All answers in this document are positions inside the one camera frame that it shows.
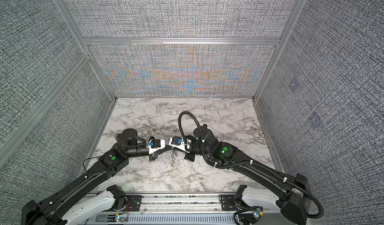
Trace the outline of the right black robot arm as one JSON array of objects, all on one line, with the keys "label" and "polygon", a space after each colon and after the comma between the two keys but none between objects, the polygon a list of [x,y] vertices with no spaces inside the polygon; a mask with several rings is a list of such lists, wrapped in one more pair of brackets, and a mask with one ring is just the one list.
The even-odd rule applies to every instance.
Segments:
[{"label": "right black robot arm", "polygon": [[187,157],[200,155],[214,168],[232,169],[247,176],[278,197],[276,205],[285,218],[297,225],[307,223],[311,190],[305,176],[285,174],[252,159],[238,147],[220,142],[207,125],[186,138],[190,144]]}]

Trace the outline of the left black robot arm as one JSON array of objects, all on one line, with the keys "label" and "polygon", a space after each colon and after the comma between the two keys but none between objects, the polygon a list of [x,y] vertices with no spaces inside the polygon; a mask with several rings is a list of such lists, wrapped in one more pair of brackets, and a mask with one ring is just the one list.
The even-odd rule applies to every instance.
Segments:
[{"label": "left black robot arm", "polygon": [[129,164],[133,157],[148,156],[151,161],[169,151],[172,146],[165,140],[151,137],[149,142],[138,136],[135,129],[126,129],[116,135],[117,142],[110,150],[97,157],[97,161],[82,175],[63,189],[40,202],[30,201],[22,208],[23,225],[76,225],[101,211],[124,210],[125,192],[113,185],[101,195],[81,203],[80,200],[101,183],[109,180]]}]

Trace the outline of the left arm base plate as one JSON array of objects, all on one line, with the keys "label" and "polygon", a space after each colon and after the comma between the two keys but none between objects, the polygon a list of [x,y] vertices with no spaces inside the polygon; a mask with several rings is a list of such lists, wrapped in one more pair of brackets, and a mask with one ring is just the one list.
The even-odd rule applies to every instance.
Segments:
[{"label": "left arm base plate", "polygon": [[110,209],[104,210],[104,212],[119,212],[128,210],[129,212],[138,212],[142,203],[141,195],[126,195],[125,197],[120,197],[115,199],[112,207]]}]

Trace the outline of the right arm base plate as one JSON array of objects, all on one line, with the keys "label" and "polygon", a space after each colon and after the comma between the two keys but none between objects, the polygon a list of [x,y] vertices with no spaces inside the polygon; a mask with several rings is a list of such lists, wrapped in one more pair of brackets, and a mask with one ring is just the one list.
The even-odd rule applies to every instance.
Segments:
[{"label": "right arm base plate", "polygon": [[248,208],[251,208],[252,206],[247,205],[243,201],[242,195],[236,195],[236,194],[229,194],[229,195],[219,195],[219,202],[221,203],[221,207],[223,211],[242,211]]}]

